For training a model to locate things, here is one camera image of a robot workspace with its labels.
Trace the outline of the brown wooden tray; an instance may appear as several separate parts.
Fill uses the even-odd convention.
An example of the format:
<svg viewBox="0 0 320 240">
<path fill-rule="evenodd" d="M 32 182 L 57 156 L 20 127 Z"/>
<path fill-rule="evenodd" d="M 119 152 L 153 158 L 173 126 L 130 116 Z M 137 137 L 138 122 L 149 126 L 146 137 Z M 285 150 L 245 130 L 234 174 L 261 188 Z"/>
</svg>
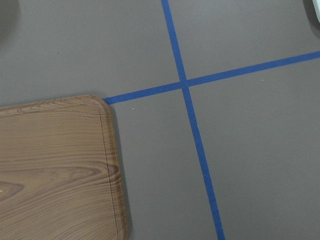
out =
<svg viewBox="0 0 320 240">
<path fill-rule="evenodd" d="M 126 240 L 110 107 L 92 95 L 0 110 L 0 237 Z"/>
</svg>

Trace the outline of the cream bear print tray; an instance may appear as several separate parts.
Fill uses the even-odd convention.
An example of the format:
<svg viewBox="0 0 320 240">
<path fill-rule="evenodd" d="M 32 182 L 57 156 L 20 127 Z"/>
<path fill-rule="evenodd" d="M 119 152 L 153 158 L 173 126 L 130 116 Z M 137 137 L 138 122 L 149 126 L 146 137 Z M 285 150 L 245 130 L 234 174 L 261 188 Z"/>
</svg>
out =
<svg viewBox="0 0 320 240">
<path fill-rule="evenodd" d="M 312 0 L 313 6 L 314 6 L 314 10 L 315 10 L 315 14 L 317 17 L 318 22 L 320 23 L 320 0 Z"/>
</svg>

